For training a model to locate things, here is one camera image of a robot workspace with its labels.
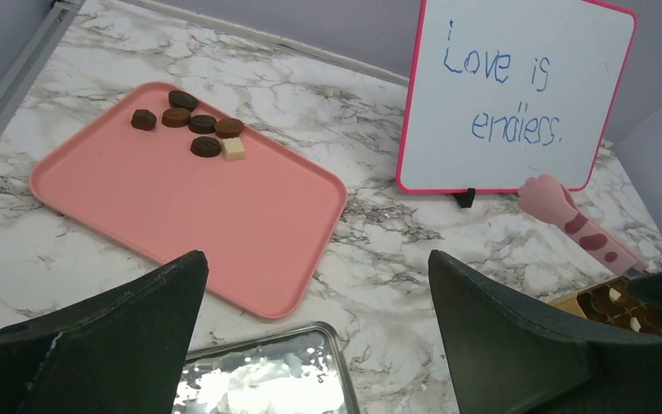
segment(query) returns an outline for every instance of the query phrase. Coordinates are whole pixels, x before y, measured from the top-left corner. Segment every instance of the milk chocolate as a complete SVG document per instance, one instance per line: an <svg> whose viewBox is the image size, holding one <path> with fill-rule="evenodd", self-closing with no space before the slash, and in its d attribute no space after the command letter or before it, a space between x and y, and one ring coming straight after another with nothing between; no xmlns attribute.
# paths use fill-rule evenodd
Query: milk chocolate
<svg viewBox="0 0 662 414"><path fill-rule="evenodd" d="M135 110L133 118L130 120L130 124L135 129L150 131L156 128L156 115L150 110Z"/></svg>
<svg viewBox="0 0 662 414"><path fill-rule="evenodd" d="M169 92L169 104L172 108L184 108L192 112L199 105L199 101L184 91L171 91Z"/></svg>
<svg viewBox="0 0 662 414"><path fill-rule="evenodd" d="M240 136L240 133L245 128L245 124L239 119L225 118L217 121L215 124L215 131L220 138L235 138Z"/></svg>
<svg viewBox="0 0 662 414"><path fill-rule="evenodd" d="M169 128L185 127L189 124L191 113L185 108L170 108L164 111L161 123Z"/></svg>
<svg viewBox="0 0 662 414"><path fill-rule="evenodd" d="M212 134L215 132L216 118L209 115L194 115L189 120L189 131L196 134Z"/></svg>
<svg viewBox="0 0 662 414"><path fill-rule="evenodd" d="M197 157L213 158L222 153L222 145L216 138L199 136L191 142L190 150Z"/></svg>

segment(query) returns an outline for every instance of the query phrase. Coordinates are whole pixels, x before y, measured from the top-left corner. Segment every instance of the white marble surface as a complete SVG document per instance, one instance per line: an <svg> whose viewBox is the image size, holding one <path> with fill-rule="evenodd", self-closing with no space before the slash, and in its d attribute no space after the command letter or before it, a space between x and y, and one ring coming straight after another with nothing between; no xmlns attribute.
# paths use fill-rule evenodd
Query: white marble surface
<svg viewBox="0 0 662 414"><path fill-rule="evenodd" d="M394 185L405 89L114 0L88 0L0 141L0 328L155 268L30 195L33 165L144 82L163 80L338 174L349 202L300 308L267 323L206 296L192 347L312 320L333 324L368 414L456 412L426 281L444 250L550 300L608 276L513 196L460 210ZM603 150L584 212L662 269L662 237L618 160Z"/></svg>

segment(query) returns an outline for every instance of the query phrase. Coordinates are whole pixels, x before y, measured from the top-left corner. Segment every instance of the tray rim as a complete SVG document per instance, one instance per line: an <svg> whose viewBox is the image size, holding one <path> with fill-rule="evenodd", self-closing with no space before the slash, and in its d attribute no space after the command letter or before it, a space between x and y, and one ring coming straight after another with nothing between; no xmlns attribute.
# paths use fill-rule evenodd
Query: tray rim
<svg viewBox="0 0 662 414"><path fill-rule="evenodd" d="M51 159L55 159L55 158L59 157L61 152L64 151L66 147L69 147L74 141L75 142L79 141L79 138L81 138L83 133L86 130L92 128L93 124L99 122L104 117L108 117L113 110L115 110L121 104L123 104L124 101L131 98L131 96L134 95L135 93L137 93L137 92L139 92L143 89L150 89L150 88L153 88L153 87L171 88L173 90L184 91L184 88L179 87L179 86L177 86L175 84L172 84L172 83L169 83L169 82L164 82L164 81L150 81L150 82L145 82L143 84L135 86L135 88L128 91L123 97L118 99L117 102L110 105L110 107L108 109L104 110L102 113L100 113L98 116L96 116L92 121L86 123L82 128L80 128L77 132L75 132L70 138L68 138L66 141L62 142L61 144L59 144L55 149L50 151L49 154L44 156L41 160L37 161L36 164L34 164L34 166L32 167L31 171L29 172L29 175L28 175L28 188L29 188L29 191L31 192L31 194L34 196L34 198L37 201L39 201L40 203L44 204L47 208L59 213L60 215L66 217L66 218L69 218L70 220L73 220L76 223L79 223L79 224L85 226L87 229L99 234L100 236L106 237L108 240L110 240L114 243L117 243L119 246L121 246L123 248L126 248L127 250L133 252L134 254L138 254L138 255L142 256L143 258L146 258L146 259L148 259L148 260L150 260L154 263L163 264L163 263L161 263L161 260L157 260L156 258L154 258L145 249L139 248L139 247L133 245L132 243L129 243L127 241L122 240L122 238L119 237L118 235L114 235L114 234L111 234L108 231L105 231L102 226L96 225L95 223L92 223L90 220L85 220L83 218L77 218L73 214L68 213L65 209L62 208L61 205L59 205L59 203L55 203L55 202L51 201L49 197L46 197L45 194L40 192L40 190L39 190L39 188L36 184L36 182L39 179L39 176L41 175L41 170L47 168L46 165L49 163L49 161ZM205 104L205 105L209 106L210 108L212 108L213 110L216 110L217 112L219 112L223 116L230 117L230 115L228 115L223 110L220 110L216 106L214 106L212 104L209 104L209 103L207 103L206 101L204 101L202 99L198 99L198 100L201 104ZM316 164L315 162L313 162L313 161L309 160L308 158L306 158L304 155L302 155L302 154L300 154L296 151L293 151L292 149L276 142L272 138L266 136L265 134L261 133L257 129L254 129L250 125L246 124L245 129L251 130L257 136L259 136L263 140L265 140L267 144L269 144L271 146L274 146L278 151L285 152L286 155L289 155L290 157L293 157L294 160L295 160L294 162L300 161L303 164L312 166L315 169L320 170L323 174L325 174L327 176L328 180L332 182L331 184L333 184L335 187L339 187L339 188L342 188L344 190L344 191L339 191L340 208L339 208L338 214L334 214L334 216L335 216L334 226L329 226L329 229L328 229L329 232L323 239L324 243L323 243L323 246L322 246L322 252L315 259L315 263L313 265L314 271L305 280L305 283L303 285L303 289L301 290L302 293L299 295L298 300L293 302L292 306L289 306L289 307L285 308L284 311L279 312L277 314L273 314L273 315L258 313L256 310L248 309L245 305L240 305L240 304L235 303L235 301L228 299L227 297L225 297L224 295L222 295L219 292L211 291L206 287L204 288L205 292L210 293L210 294L212 294L213 296L215 296L217 298L220 298L222 301L224 301L228 304L231 304L235 308L239 308L243 311L247 311L248 313L250 313L250 314L252 314L256 317L260 317L260 318L264 318L264 319L268 319L268 320L278 320L278 319L282 319L284 317L287 317L290 314L292 314L294 311L296 311L297 308L302 303L303 299L305 298L305 296L307 294L307 291L308 291L308 287L311 283L311 280L313 279L313 276L314 276L315 272L318 270L318 266L321 263L321 260L323 259L323 256L324 256L326 250L328 249L328 244L331 242L331 237L333 236L333 234L336 230L336 227L339 225L339 221L341 219L341 216L343 215L344 210L347 207L348 188L347 188L346 183L344 183L344 181L338 175L336 175L335 173L329 171L327 168Z"/></svg>
<svg viewBox="0 0 662 414"><path fill-rule="evenodd" d="M344 401L345 401L345 405L347 406L347 414L361 414L361 411L359 410L359 401L356 398L356 391L354 391L352 377L351 374L349 373L349 368L347 366L347 360L346 358L344 358L344 353L341 351L341 342L339 339L339 333L338 331L336 331L336 329L333 326L331 326L330 323L326 323L323 321L304 323L291 328L282 329L261 336L251 336L245 339L239 339L222 345L193 349L186 354L186 359L184 360L184 367L187 364L191 364L192 362L200 360L202 358L218 356L219 354L232 352L237 348L244 348L247 346L259 346L262 342L283 339L283 338L290 338L293 336L297 336L300 334L305 334L313 331L318 331L321 333L321 335L326 336L328 338L328 343L331 345L331 354L334 356L334 359L336 360L336 369L339 371L341 388L343 389L344 392Z"/></svg>

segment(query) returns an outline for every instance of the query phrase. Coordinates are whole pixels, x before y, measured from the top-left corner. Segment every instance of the pink tray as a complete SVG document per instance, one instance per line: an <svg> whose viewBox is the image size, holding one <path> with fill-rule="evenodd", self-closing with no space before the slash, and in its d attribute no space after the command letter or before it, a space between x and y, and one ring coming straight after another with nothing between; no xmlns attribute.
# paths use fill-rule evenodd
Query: pink tray
<svg viewBox="0 0 662 414"><path fill-rule="evenodd" d="M188 128L160 123L165 83L139 86L34 168L47 206L164 264L192 249L209 261L207 290L260 317L296 309L347 201L341 180L260 132L240 137L247 159L189 151ZM130 118L149 109L151 132ZM194 114L228 117L201 102Z"/></svg>

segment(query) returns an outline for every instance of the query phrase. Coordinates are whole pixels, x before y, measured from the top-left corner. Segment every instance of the silver baking sheet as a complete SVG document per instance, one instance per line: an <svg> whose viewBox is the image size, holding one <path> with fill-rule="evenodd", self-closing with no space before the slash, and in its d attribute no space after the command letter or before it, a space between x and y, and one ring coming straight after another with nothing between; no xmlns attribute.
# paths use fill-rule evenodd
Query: silver baking sheet
<svg viewBox="0 0 662 414"><path fill-rule="evenodd" d="M338 337L326 323L191 352L175 414L359 414Z"/></svg>

